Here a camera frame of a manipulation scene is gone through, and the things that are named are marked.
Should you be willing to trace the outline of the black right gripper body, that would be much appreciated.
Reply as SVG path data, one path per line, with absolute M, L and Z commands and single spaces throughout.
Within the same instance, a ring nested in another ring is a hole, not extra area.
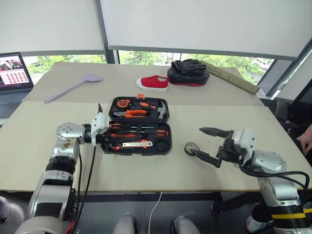
M 216 154 L 216 157 L 218 158 L 218 163 L 216 165 L 217 168 L 220 168 L 222 161 L 238 164 L 239 166 L 243 163 L 241 151 L 237 150 L 234 145 L 234 131 L 230 130 L 227 133 L 228 134 L 225 137 L 223 144 L 219 147 Z

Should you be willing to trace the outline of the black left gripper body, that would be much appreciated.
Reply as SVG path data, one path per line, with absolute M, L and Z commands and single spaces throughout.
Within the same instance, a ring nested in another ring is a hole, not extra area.
M 109 146 L 109 140 L 110 140 L 110 134 L 109 133 L 96 135 L 96 144 L 99 144 L 101 147 L 108 147 Z

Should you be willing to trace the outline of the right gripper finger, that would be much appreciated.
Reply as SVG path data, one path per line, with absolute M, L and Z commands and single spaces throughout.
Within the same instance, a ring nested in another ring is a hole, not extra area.
M 192 150 L 192 154 L 200 160 L 214 165 L 216 168 L 220 168 L 221 166 L 221 160 L 211 157 L 208 153 L 202 152 L 200 150 Z
M 221 130 L 221 129 L 213 128 L 213 127 L 202 127 L 202 128 L 199 128 L 199 130 L 213 137 L 232 138 L 232 130 L 225 131 L 225 130 Z

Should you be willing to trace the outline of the bystander bare hand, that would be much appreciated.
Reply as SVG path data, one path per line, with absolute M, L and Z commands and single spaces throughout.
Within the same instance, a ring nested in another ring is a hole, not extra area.
M 303 155 L 306 155 L 312 149 L 312 126 L 310 125 L 297 140 L 300 142 Z

